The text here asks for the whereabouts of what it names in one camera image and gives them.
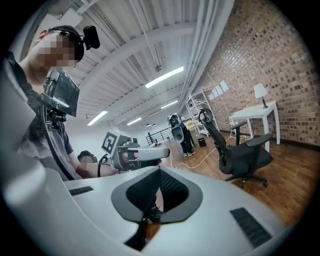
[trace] brick wall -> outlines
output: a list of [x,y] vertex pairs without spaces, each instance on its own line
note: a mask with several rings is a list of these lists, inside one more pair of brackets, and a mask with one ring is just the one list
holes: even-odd
[[[262,83],[267,104],[277,102],[281,138],[320,145],[320,78],[299,33],[271,2],[235,0],[195,91],[209,95],[222,80],[229,90],[209,101],[217,120],[228,123],[234,112],[261,104],[254,85]],[[274,120],[269,115],[275,137]],[[219,128],[230,130],[220,123]],[[261,119],[253,119],[253,129],[264,134]],[[249,133],[247,125],[241,132]]]

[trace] white desk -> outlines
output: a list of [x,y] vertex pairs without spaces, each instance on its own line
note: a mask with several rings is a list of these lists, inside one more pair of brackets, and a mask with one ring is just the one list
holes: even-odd
[[[250,123],[250,119],[262,118],[264,134],[267,134],[269,132],[267,117],[273,111],[274,118],[275,118],[276,143],[279,145],[280,144],[280,124],[279,124],[277,104],[276,104],[276,101],[271,101],[271,102],[267,102],[266,105],[268,106],[267,108],[263,108],[264,105],[261,104],[261,105],[251,106],[251,107],[242,109],[238,112],[235,112],[233,115],[231,115],[229,117],[229,120],[232,123],[232,125],[236,125],[238,122],[236,122],[235,120],[246,119],[249,130],[250,130],[251,138],[253,138],[254,133]],[[265,149],[269,152],[270,150],[269,141],[265,143]]]

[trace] white table lamp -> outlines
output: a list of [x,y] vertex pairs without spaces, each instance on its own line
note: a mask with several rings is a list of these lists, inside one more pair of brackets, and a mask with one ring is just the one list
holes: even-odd
[[265,99],[264,99],[264,96],[266,96],[268,94],[266,88],[264,87],[264,85],[262,83],[258,83],[253,88],[254,88],[255,97],[256,98],[262,98],[263,108],[266,109],[268,107],[266,105],[266,102],[265,102]]

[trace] black cable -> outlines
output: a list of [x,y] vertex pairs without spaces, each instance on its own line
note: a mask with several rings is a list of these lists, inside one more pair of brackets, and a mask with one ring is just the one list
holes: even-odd
[[101,177],[101,173],[100,173],[100,166],[101,166],[101,162],[103,161],[103,159],[105,159],[105,162],[107,162],[108,161],[108,154],[104,154],[101,158],[100,158],[100,160],[99,160],[99,162],[98,162],[98,177]]
[[45,105],[42,105],[40,107],[40,119],[41,119],[43,131],[44,131],[45,139],[48,142],[50,151],[53,155],[55,162],[57,163],[57,165],[59,166],[59,168],[61,169],[63,174],[66,176],[66,178],[70,181],[73,181],[75,178],[69,173],[68,169],[66,168],[64,163],[59,158],[57,151],[55,149],[55,146],[49,136],[49,132],[48,132],[48,128],[47,128],[47,107]]

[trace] ceiling light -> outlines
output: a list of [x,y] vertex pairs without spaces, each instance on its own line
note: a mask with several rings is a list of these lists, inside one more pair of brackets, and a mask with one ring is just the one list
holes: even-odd
[[166,107],[168,107],[168,106],[170,106],[170,105],[172,105],[172,104],[175,104],[175,103],[177,103],[177,102],[178,102],[177,100],[174,101],[174,102],[171,102],[171,103],[169,103],[168,105],[162,106],[161,109],[164,109],[164,108],[166,108]]
[[127,126],[132,125],[133,123],[138,122],[138,121],[140,121],[141,119],[142,119],[142,118],[139,117],[139,118],[137,118],[136,120],[133,120],[133,121],[131,121],[131,122],[128,122],[126,125],[127,125]]
[[155,84],[161,82],[162,80],[165,80],[165,79],[167,79],[167,78],[169,78],[169,77],[171,77],[171,76],[173,76],[173,75],[175,75],[175,74],[177,74],[177,73],[179,73],[179,72],[182,72],[182,71],[184,71],[184,67],[183,67],[183,66],[181,66],[181,67],[179,67],[179,68],[177,68],[177,69],[175,69],[175,70],[172,70],[172,71],[170,71],[169,73],[166,73],[166,74],[164,74],[164,75],[162,75],[162,76],[154,79],[154,80],[151,81],[151,82],[148,82],[148,83],[145,85],[145,87],[149,88],[149,87],[151,87],[151,86],[154,86]]
[[87,124],[87,126],[92,126],[96,121],[98,121],[100,118],[102,118],[106,113],[108,113],[108,111],[102,111],[94,119],[92,119],[91,122]]

